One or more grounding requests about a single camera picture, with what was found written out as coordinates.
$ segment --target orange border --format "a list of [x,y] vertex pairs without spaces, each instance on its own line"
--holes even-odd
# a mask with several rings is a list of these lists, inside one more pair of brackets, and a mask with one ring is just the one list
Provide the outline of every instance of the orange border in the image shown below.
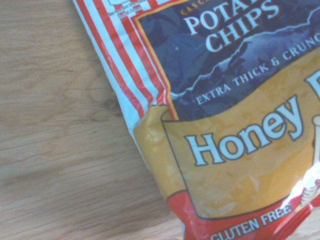
[[165,81],[166,90],[167,90],[167,93],[166,93],[167,104],[168,104],[168,107],[170,109],[172,118],[174,120],[179,120],[179,117],[178,117],[176,108],[175,108],[175,106],[174,106],[174,104],[172,102],[172,99],[171,99],[171,95],[170,95],[170,93],[171,93],[171,85],[170,85],[169,79],[168,79],[168,77],[167,77],[167,75],[166,75],[166,73],[165,73],[165,71],[164,71],[164,69],[163,69],[163,67],[162,67],[157,55],[156,55],[156,53],[155,53],[154,48],[152,47],[151,43],[149,42],[148,37],[147,37],[144,29],[142,28],[140,22],[139,22],[139,19],[141,19],[141,18],[143,18],[145,16],[148,16],[148,15],[160,12],[161,10],[166,9],[168,7],[171,7],[173,5],[182,4],[182,3],[185,3],[185,2],[188,2],[188,1],[189,0],[180,0],[180,1],[177,1],[177,2],[167,3],[167,4],[164,4],[163,6],[157,8],[155,10],[151,10],[149,12],[147,11],[147,12],[145,12],[145,13],[143,13],[143,14],[141,14],[141,15],[139,15],[139,16],[137,16],[137,17],[135,17],[133,19],[135,21],[135,24],[136,24],[136,26],[138,28],[138,31],[139,31],[140,35],[143,37],[144,42],[146,42],[148,50],[150,51],[150,53],[151,53],[151,55],[152,55],[152,57],[153,57],[153,59],[155,61],[155,64],[158,67],[158,69],[160,70],[161,75],[162,75],[162,77],[163,77],[163,79]]

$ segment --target yellow banner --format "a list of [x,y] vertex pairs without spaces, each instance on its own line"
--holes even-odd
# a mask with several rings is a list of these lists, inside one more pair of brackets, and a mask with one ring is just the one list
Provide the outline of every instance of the yellow banner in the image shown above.
[[150,109],[134,130],[165,198],[187,189],[197,215],[226,218],[288,196],[313,164],[313,118],[320,100],[309,82],[320,70],[314,50],[218,115],[174,121]]

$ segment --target red and white stripes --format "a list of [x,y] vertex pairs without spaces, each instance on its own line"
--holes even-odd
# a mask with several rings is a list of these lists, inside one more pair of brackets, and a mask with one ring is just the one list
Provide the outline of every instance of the red and white stripes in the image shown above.
[[[129,129],[141,119],[151,105],[165,104],[166,85],[151,60],[146,46],[130,19],[135,13],[119,18],[112,14],[123,5],[108,0],[73,0],[116,92]],[[168,0],[149,0],[142,9],[158,7]]]

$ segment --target potato chip bag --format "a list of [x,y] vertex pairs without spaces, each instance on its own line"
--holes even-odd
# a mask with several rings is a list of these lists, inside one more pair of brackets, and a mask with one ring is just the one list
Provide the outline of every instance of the potato chip bag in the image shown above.
[[284,240],[320,206],[320,1],[74,4],[185,240]]

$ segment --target wooden surface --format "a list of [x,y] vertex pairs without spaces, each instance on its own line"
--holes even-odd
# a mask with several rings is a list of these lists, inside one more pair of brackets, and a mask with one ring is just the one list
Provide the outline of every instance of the wooden surface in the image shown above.
[[0,239],[181,240],[71,0],[0,16]]

